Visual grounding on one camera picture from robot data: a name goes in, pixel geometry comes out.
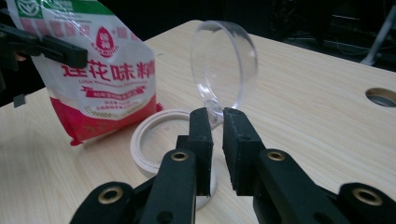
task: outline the wooden table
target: wooden table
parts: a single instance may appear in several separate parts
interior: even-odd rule
[[[153,37],[158,101],[165,108],[202,107],[191,77],[190,45],[199,21]],[[267,147],[289,154],[320,186],[337,192],[361,182],[396,200],[396,108],[370,102],[374,87],[396,91],[396,74],[258,36],[254,94],[241,108]],[[27,104],[0,109],[0,223],[67,223],[85,197],[109,181],[147,180],[134,164],[135,125],[70,147],[46,90]],[[196,223],[257,223],[249,197],[236,197],[213,131],[218,187]]]

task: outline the transparent plastic lid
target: transparent plastic lid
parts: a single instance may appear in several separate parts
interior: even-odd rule
[[[223,121],[223,108],[237,108],[257,76],[257,52],[248,33],[227,21],[204,21],[191,45],[191,69],[212,127]]]

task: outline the white tape roll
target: white tape roll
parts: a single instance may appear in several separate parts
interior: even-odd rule
[[[166,121],[176,119],[189,121],[190,111],[185,109],[168,109],[155,113],[145,119],[142,123],[140,123],[134,131],[134,134],[132,135],[130,145],[132,158],[134,159],[134,162],[140,168],[142,173],[148,178],[153,177],[158,173],[161,162],[150,161],[143,155],[141,148],[142,139],[146,134],[148,134],[149,131],[151,131],[156,126]],[[210,194],[213,196],[217,185],[216,173],[213,170],[213,167],[210,175]],[[201,207],[203,207],[209,202],[209,200],[209,197],[198,196],[196,200],[196,209],[200,209]]]

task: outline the dark background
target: dark background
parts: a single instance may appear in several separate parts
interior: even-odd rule
[[[393,4],[391,0],[100,0],[142,40],[190,20],[232,21],[249,33],[359,62]],[[7,8],[2,1],[0,8]],[[0,23],[12,25],[6,13]],[[383,58],[375,66],[396,71],[396,41],[384,44]],[[0,106],[13,97],[44,87],[30,59],[20,71],[0,68],[7,88]]]

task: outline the seasoning bag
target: seasoning bag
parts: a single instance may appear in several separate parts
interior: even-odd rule
[[[7,6],[17,28],[88,51],[84,68],[32,57],[72,146],[157,111],[153,52],[101,3],[7,0]]]

